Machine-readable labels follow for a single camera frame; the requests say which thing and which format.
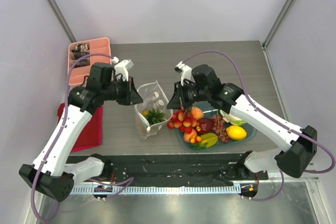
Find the orange toy pineapple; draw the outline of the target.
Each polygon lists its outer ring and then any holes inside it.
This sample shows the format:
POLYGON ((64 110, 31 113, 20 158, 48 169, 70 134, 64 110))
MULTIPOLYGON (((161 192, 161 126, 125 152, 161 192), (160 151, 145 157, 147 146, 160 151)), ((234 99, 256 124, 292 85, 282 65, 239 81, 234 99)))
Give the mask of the orange toy pineapple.
POLYGON ((148 134, 157 133, 166 122, 165 112, 154 108, 142 111, 140 119, 142 122, 141 132, 148 134))

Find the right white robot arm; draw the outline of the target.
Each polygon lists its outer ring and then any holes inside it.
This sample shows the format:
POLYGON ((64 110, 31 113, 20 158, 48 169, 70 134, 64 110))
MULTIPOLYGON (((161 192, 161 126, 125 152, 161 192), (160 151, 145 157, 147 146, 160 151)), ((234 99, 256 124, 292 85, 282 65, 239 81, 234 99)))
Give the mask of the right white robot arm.
POLYGON ((191 68, 180 62, 174 68, 181 74, 174 84, 174 93, 168 109, 189 109, 195 102, 206 101, 213 108, 238 117, 262 132, 277 148, 263 152, 248 151, 239 160, 237 173, 250 179, 255 173, 278 169, 293 178, 299 178, 317 152, 317 131, 301 128, 263 108, 233 83, 221 83, 215 71, 203 64, 191 68))

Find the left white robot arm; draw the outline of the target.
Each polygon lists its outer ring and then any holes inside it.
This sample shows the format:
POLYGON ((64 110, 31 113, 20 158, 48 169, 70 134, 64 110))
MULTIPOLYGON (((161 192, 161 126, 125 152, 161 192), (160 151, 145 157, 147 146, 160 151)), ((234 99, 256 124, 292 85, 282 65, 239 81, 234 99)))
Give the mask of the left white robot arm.
POLYGON ((31 165, 24 164, 19 170, 32 190, 62 202, 78 184, 94 177, 105 182, 111 177, 110 159, 99 154, 69 167, 65 164, 82 130, 105 101, 120 105, 143 103, 128 74, 132 66, 131 60, 122 60, 114 66, 95 63, 87 84, 70 90, 68 103, 48 143, 31 165))

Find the clear zip top bag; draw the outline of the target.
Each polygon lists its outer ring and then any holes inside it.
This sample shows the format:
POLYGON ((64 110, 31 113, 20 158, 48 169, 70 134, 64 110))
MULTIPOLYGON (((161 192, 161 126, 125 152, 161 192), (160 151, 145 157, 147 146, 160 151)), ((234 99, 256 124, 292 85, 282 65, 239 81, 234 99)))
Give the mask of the clear zip top bag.
POLYGON ((158 81, 146 83, 137 89, 143 102, 135 105, 135 124, 141 140, 156 135, 169 122, 173 110, 167 109, 168 99, 158 81))

